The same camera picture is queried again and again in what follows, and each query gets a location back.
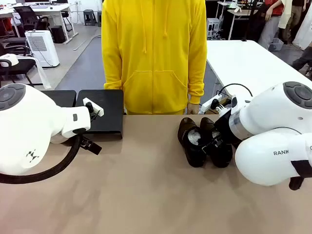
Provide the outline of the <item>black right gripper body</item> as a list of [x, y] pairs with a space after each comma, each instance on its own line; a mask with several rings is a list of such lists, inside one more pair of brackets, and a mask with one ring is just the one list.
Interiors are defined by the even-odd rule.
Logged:
[[225, 113], [214, 123], [214, 125], [217, 131], [220, 133], [222, 141], [237, 148], [242, 141], [238, 139], [230, 129], [230, 116], [230, 112]]

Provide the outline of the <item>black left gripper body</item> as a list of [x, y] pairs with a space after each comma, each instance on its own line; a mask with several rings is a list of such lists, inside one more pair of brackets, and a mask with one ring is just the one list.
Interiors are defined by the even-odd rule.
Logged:
[[87, 137], [83, 136], [83, 134], [86, 132], [85, 128], [79, 128], [79, 129], [75, 129], [73, 131], [74, 134], [79, 135], [80, 136], [80, 147], [81, 148], [90, 148], [91, 147], [91, 140], [88, 139]]

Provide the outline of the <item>person's left hand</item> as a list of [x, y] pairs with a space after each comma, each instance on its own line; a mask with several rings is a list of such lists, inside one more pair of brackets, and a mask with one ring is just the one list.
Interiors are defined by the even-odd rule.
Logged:
[[198, 115], [200, 109], [199, 104], [188, 103], [187, 105], [187, 114], [188, 115]]

